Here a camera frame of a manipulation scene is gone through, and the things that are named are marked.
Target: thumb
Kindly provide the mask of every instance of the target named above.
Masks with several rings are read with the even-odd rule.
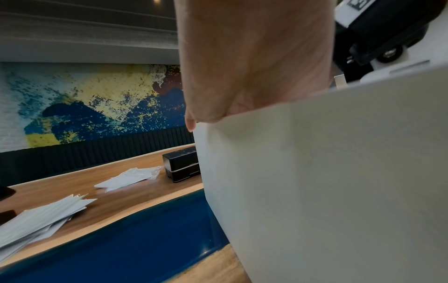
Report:
[[[196,120],[193,118],[190,111],[188,110],[188,106],[185,110],[185,125],[187,126],[187,130],[189,132],[192,132],[196,128]]]

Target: hand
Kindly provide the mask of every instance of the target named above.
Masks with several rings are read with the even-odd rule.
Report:
[[[175,0],[188,130],[327,88],[334,4]]]

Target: wooden table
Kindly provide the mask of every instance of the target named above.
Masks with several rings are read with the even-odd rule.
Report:
[[[117,191],[105,193],[105,189],[94,187],[104,180],[117,176],[132,167],[146,168],[163,165],[162,155],[188,146],[181,146],[153,152],[135,158],[125,159],[64,175],[12,186],[17,193],[0,202],[0,211],[23,210],[49,204],[70,194],[87,194],[87,199],[96,198],[86,210],[66,223],[53,237],[37,242],[15,254],[2,266],[12,264],[30,256],[42,253],[76,238],[98,230],[133,213],[165,201],[203,189],[201,176],[172,183],[165,171],[156,180],[145,180]],[[216,270],[227,272],[218,276]],[[207,257],[203,262],[173,279],[176,282],[249,282],[231,246]]]

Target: colorful mural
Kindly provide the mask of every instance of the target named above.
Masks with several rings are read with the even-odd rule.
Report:
[[[30,147],[184,125],[179,66],[2,63]]]

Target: paper stack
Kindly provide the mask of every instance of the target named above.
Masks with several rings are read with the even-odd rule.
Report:
[[[154,180],[162,168],[162,166],[142,169],[131,168],[117,177],[110,178],[107,181],[95,185],[95,187],[106,188],[106,192],[110,192],[143,180]]]
[[[50,238],[71,216],[95,201],[70,195],[43,207],[25,210],[0,226],[0,263],[31,243]]]

